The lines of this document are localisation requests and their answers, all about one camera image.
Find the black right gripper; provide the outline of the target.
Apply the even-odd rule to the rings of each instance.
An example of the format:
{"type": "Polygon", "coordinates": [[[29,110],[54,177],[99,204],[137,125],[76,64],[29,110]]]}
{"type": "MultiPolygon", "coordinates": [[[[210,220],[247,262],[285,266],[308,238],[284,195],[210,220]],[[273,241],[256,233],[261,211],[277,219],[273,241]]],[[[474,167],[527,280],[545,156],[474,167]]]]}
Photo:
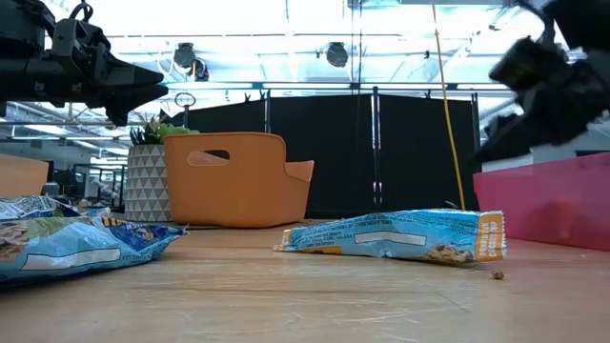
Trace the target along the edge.
{"type": "Polygon", "coordinates": [[[579,61],[526,92],[523,108],[524,118],[513,113],[490,120],[484,128],[487,140],[472,158],[475,163],[521,157],[530,146],[562,145],[583,134],[610,111],[610,81],[579,61]]]}

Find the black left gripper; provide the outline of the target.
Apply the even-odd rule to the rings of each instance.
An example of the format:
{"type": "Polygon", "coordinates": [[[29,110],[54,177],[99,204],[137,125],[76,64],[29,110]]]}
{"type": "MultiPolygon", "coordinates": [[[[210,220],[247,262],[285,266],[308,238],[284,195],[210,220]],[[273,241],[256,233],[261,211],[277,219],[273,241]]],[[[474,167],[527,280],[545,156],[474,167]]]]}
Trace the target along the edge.
{"type": "Polygon", "coordinates": [[[111,53],[87,56],[82,65],[73,61],[62,65],[58,57],[49,54],[30,60],[31,101],[49,102],[56,107],[75,102],[104,108],[115,126],[127,124],[129,111],[167,95],[167,87],[155,85],[163,80],[162,73],[120,60],[111,53]]]}

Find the orange basket with handle holes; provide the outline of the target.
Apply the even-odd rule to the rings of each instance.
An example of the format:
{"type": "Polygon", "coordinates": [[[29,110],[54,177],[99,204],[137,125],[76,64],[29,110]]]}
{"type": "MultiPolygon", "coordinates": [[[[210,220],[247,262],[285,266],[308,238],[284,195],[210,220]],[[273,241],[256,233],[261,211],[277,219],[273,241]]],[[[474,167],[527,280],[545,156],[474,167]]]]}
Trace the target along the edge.
{"type": "Polygon", "coordinates": [[[288,162],[279,135],[171,135],[164,150],[178,224],[255,229],[304,219],[315,162],[288,162]]]}

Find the blue granola bar orange end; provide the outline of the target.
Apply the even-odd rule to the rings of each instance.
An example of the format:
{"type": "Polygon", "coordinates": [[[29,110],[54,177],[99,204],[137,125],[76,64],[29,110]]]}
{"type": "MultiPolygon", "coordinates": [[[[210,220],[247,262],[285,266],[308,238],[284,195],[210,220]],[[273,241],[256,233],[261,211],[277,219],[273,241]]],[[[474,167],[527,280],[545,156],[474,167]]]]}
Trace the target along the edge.
{"type": "Polygon", "coordinates": [[[457,265],[507,257],[502,212],[450,209],[378,212],[288,229],[274,250],[457,265]]]}

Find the black ceiling fixture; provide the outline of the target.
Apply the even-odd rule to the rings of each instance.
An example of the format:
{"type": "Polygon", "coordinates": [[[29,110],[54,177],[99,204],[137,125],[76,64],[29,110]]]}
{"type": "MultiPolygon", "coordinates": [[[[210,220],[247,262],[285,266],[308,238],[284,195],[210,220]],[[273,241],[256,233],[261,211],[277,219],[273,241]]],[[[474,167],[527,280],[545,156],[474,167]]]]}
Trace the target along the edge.
{"type": "Polygon", "coordinates": [[[196,56],[193,43],[179,43],[173,53],[173,63],[188,80],[208,82],[209,71],[203,59],[196,56]]]}
{"type": "Polygon", "coordinates": [[[335,68],[345,68],[349,60],[343,42],[331,42],[326,50],[327,62],[335,68]]]}

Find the translucent pink shallow bin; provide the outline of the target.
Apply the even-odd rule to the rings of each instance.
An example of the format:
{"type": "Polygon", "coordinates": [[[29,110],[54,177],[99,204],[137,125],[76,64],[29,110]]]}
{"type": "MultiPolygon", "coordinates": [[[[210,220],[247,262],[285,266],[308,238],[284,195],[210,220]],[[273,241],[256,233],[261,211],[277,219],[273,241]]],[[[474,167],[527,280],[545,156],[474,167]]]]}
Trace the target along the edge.
{"type": "Polygon", "coordinates": [[[474,175],[510,238],[610,252],[610,152],[474,175]]]}

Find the succulent in triangle-patterned pot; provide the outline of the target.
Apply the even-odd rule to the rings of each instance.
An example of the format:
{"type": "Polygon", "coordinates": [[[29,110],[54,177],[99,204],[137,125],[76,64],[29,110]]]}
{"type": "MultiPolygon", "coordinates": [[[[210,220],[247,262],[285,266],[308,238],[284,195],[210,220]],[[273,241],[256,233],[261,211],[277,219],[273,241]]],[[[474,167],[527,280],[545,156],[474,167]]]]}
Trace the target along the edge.
{"type": "Polygon", "coordinates": [[[197,131],[175,126],[164,111],[151,117],[144,125],[131,129],[132,147],[128,152],[124,193],[127,220],[172,220],[163,141],[170,135],[193,133],[197,131]]]}

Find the black partition screen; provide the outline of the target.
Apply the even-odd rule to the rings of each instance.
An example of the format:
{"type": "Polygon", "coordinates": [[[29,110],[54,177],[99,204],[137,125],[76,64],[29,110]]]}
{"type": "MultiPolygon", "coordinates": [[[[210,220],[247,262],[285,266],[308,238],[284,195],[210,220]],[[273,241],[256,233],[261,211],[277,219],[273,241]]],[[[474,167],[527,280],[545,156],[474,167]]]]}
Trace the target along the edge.
{"type": "Polygon", "coordinates": [[[290,162],[313,160],[307,214],[478,209],[470,158],[478,146],[471,101],[352,94],[273,97],[190,111],[199,132],[269,131],[290,162]]]}

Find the blue snack bags left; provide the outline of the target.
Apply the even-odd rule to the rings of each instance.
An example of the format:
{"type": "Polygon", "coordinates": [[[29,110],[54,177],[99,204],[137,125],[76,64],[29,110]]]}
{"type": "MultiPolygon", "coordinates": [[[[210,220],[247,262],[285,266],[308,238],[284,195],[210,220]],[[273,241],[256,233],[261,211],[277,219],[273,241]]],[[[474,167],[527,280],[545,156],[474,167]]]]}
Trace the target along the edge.
{"type": "Polygon", "coordinates": [[[149,263],[184,229],[112,217],[40,217],[0,223],[0,287],[149,263]]]}

